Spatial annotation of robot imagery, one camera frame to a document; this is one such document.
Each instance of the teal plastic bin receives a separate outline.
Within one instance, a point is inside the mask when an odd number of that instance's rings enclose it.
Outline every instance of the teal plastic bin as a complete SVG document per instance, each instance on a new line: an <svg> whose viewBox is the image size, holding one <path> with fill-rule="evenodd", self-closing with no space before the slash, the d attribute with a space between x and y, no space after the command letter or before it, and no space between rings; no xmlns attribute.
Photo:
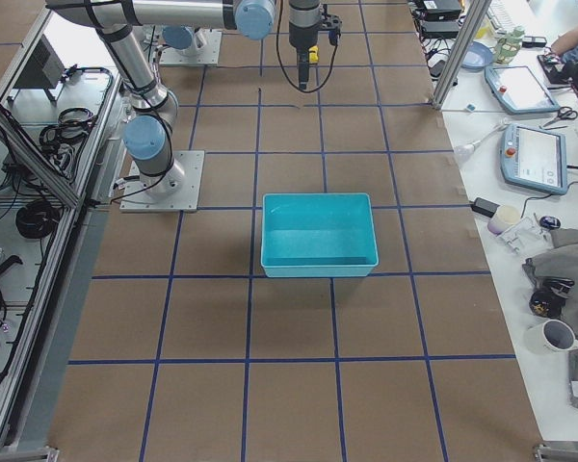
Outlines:
<svg viewBox="0 0 578 462"><path fill-rule="evenodd" d="M263 197L261 266L269 277L360 277L378 263L368 194Z"/></svg>

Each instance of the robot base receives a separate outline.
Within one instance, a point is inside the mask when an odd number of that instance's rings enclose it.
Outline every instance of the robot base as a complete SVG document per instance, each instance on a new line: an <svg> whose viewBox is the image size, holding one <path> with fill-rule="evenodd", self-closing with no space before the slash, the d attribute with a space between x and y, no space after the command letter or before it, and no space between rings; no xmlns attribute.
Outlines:
<svg viewBox="0 0 578 462"><path fill-rule="evenodd" d="M201 48L201 52L194 56L184 56L176 52L173 48L168 48L161 55L160 65L162 66L189 66L189 65L217 65L221 54L221 31L210 31L206 38L207 44Z"/></svg>
<svg viewBox="0 0 578 462"><path fill-rule="evenodd" d="M123 212L196 212L199 201L199 187L203 173L203 151L174 151L175 161L185 171L185 180L182 187L171 195L157 199L146 192L140 192L127 197L120 202L119 208ZM139 169L133 162L129 175L139 175ZM124 194L134 193L142 188L140 182L126 184Z"/></svg>

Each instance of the end effector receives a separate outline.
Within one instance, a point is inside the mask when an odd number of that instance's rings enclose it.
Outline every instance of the end effector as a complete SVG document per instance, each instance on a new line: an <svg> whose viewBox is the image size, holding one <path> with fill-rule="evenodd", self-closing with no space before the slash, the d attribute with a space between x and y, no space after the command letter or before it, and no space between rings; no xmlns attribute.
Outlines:
<svg viewBox="0 0 578 462"><path fill-rule="evenodd" d="M328 31L329 43L338 45L342 21L328 14L328 5L320 9L319 0L289 0L289 43L296 48L298 80L306 90L310 73L309 50L317 44L319 32Z"/></svg>

